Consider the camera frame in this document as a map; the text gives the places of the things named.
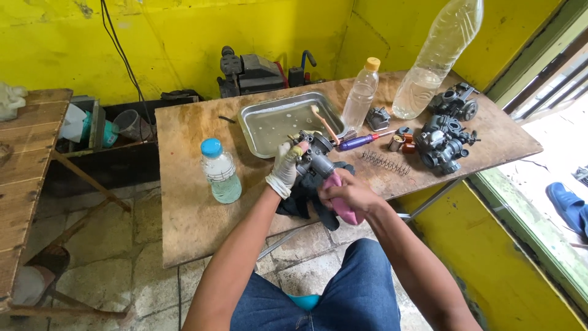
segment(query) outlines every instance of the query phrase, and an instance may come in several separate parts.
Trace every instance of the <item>water bottle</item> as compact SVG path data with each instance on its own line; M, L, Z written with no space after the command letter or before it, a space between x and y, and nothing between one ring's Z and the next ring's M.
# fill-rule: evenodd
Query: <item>water bottle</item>
M415 64L396 92L392 111L405 120L427 107L482 25L483 0L451 0L437 15Z
M373 95L376 94L380 60L367 58L366 65L355 78L355 83L349 92L345 107L343 108L343 121L350 130L359 131L372 104Z
M212 195L220 203L233 203L241 196L241 182L235 171L233 157L223 152L221 142L208 138L200 144L200 165L211 185Z

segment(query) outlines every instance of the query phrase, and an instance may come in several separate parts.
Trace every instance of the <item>wooden table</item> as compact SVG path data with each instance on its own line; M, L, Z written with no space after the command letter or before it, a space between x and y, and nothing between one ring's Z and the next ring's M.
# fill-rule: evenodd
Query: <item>wooden table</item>
M15 306L11 303L16 270L19 265L26 263L19 263L19 259L26 246L31 221L51 158L61 162L106 195L104 202L91 208L86 216L67 229L52 244L66 242L86 224L89 215L110 201L126 211L131 210L114 194L55 151L59 129L71 96L72 90L67 89L30 91L25 98L26 106L18 109L18 117L0 122L0 141L14 149L10 159L0 167L0 313L10 310L13 315L27 316L126 316L126 313L96 310L53 289L49 289L49 294L53 298L82 309Z
M405 71L380 74L373 107L386 106L391 112L396 90ZM263 178L269 173L273 159L261 159L249 151L238 123L219 119L219 115L236 121L239 110L247 105L276 98L288 97L306 91L320 91L333 105L342 110L354 79L325 82L299 88L290 88L263 94L246 95L227 99L198 102L157 109L159 136L159 160L162 187L163 214L163 266L173 267L192 260L210 256L222 243L233 226L245 215L256 200ZM454 72L445 79L439 91L464 81ZM477 116L464 124L478 131L481 142L467 149L470 156L460 159L462 168L454 174L440 176L426 168L417 154L403 155L385 151L390 138L376 140L366 146L346 152L332 151L332 161L346 161L355 166L356 175L372 186L378 195L391 199L448 182L439 194L450 189L457 180L477 171L499 166L541 152L541 145L510 119L484 95L479 95L480 110ZM422 128L430 117L426 111L414 120L405 121L393 117L390 129L401 126ZM371 133L367 125L359 135ZM218 138L236 163L243 193L235 203L218 203L211 194L199 164L200 143L209 137ZM408 163L412 170L406 176L387 171L378 165L362 160L365 150L385 153L385 156ZM423 204L432 203L439 195ZM304 220L297 217L275 215L268 236L293 230L317 218Z

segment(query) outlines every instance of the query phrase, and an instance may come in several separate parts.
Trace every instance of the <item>hand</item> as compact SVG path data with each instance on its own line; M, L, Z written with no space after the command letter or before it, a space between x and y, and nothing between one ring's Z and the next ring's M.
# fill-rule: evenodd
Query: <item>hand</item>
M308 150L308 142L303 141L292 147L290 143L278 146L278 154L273 164L272 173L265 177L265 181L276 191L282 199L290 196L291 188L296 179L296 159Z
M333 209L330 199L342 198L360 216L367 216L379 204L385 203L369 185L355 178L349 171L337 168L335 172L341 177L342 186L324 189L321 185L318 188L320 202L328 209Z

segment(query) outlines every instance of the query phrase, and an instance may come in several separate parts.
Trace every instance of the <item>metal tray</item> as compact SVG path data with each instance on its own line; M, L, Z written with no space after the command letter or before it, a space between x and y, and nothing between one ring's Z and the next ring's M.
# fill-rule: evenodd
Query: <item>metal tray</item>
M274 157L278 145L288 141L289 134L297 134L300 130L320 131L331 139L323 124L312 114L311 105L319 108L319 115L329 123L338 138L347 133L347 125L329 99L320 92L306 92L241 109L239 123L251 153L260 158Z

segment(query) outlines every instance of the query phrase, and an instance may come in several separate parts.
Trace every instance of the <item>yellow painted wall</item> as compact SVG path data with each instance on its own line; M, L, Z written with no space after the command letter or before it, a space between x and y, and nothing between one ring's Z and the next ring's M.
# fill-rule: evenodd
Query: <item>yellow painted wall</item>
M413 211L439 187L399 201ZM585 330L469 187L459 184L416 220L427 245L461 279L489 330Z
M218 97L221 48L257 53L287 68L309 49L312 79L332 78L353 0L107 0L145 98L193 88ZM102 104L137 101L102 26L99 0L0 4L0 81L71 88Z
M381 71L409 69L447 0L355 0L336 78L354 77L365 60ZM501 73L560 4L560 0L486 0L476 38L453 69L479 90Z

